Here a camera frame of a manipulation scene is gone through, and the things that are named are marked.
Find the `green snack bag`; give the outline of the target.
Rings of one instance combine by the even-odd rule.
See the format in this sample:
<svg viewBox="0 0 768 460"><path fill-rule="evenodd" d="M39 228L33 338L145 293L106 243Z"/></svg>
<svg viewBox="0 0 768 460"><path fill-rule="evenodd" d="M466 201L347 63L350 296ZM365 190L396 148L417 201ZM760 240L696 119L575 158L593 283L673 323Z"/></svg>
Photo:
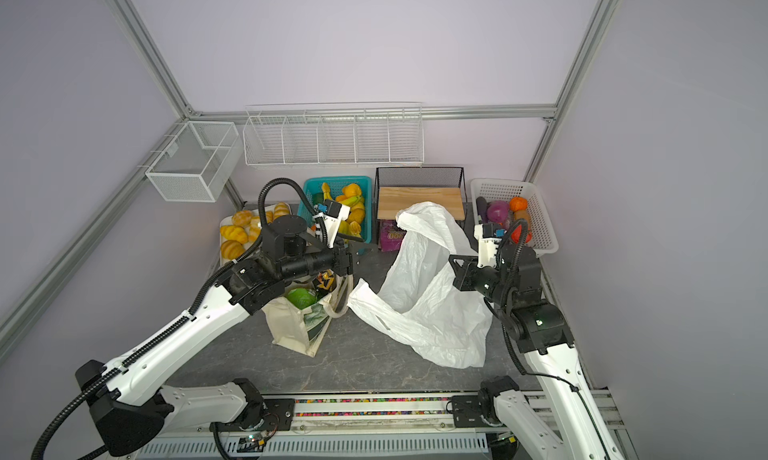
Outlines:
<svg viewBox="0 0 768 460"><path fill-rule="evenodd" d="M303 310L315 305L318 301L316 293L308 288L294 288L285 294L285 298L297 309Z"/></svg>

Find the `white plastic grocery bag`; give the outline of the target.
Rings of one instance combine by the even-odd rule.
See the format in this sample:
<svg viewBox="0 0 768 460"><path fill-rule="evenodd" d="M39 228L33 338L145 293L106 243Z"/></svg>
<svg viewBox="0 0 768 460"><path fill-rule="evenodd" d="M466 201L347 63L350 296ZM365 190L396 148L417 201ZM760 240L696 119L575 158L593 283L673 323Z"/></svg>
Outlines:
<svg viewBox="0 0 768 460"><path fill-rule="evenodd" d="M485 364L492 315L482 296L454 287L451 255L477 257L469 239L443 206L417 203L398 212L405 231L382 287L360 279L348 297L358 318L410 346L438 366L465 369Z"/></svg>

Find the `beige canvas tote bag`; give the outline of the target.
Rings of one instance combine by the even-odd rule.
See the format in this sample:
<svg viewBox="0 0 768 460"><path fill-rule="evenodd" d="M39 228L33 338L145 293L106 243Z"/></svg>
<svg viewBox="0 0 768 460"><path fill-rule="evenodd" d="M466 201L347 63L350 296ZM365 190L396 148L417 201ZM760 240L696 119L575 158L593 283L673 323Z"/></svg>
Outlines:
<svg viewBox="0 0 768 460"><path fill-rule="evenodd" d="M317 303L309 308L297 309L285 298L285 294L298 287L314 290L312 282L316 276L293 281L282 296L262 309L273 344L309 357L317 354L330 324L347 313L348 298L354 286L353 275L336 275L338 284L331 294L321 299L317 297Z"/></svg>

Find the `yellow black chips bag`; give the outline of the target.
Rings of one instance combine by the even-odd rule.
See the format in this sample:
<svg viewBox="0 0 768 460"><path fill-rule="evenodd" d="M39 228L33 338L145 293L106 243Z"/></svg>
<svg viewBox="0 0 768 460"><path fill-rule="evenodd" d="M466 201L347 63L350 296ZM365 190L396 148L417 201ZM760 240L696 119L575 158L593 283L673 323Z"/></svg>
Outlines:
<svg viewBox="0 0 768 460"><path fill-rule="evenodd" d="M326 295L331 294L335 290L338 282L336 280L336 275L332 270L325 270L315 277L312 284L317 297L321 299Z"/></svg>

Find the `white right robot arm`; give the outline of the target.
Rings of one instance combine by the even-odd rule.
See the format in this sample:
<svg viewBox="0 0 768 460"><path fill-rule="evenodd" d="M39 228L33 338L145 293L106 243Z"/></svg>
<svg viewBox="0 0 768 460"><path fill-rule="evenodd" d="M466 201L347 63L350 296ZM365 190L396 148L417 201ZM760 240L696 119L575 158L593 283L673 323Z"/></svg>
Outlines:
<svg viewBox="0 0 768 460"><path fill-rule="evenodd" d="M454 287L479 293L499 320L513 364L539 381L556 426L545 423L509 377L482 383L481 417L508 429L533 459L619 459L622 452L585 379L570 327L544 297L541 262L525 243L528 227L526 219L509 228L478 224L477 254L454 254L449 264Z"/></svg>

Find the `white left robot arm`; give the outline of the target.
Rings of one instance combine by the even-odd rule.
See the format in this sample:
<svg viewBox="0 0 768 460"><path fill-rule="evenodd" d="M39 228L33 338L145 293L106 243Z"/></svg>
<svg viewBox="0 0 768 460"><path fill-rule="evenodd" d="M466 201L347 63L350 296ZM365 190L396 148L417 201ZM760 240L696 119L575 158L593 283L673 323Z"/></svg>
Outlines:
<svg viewBox="0 0 768 460"><path fill-rule="evenodd" d="M352 274L352 240L340 231L349 207L332 198L315 205L305 193L299 197L318 236L310 236L307 222L297 215L263 221L256 241L215 271L188 309L125 354L78 369L79 394L45 428L32 458L43 458L55 433L81 405L88 406L103 442L88 453L90 459L131 454L175 428L210 424L214 431L222 426L249 431L263 425L265 401L247 379L188 392L166 382L213 340L280 297L291 282L324 271Z"/></svg>

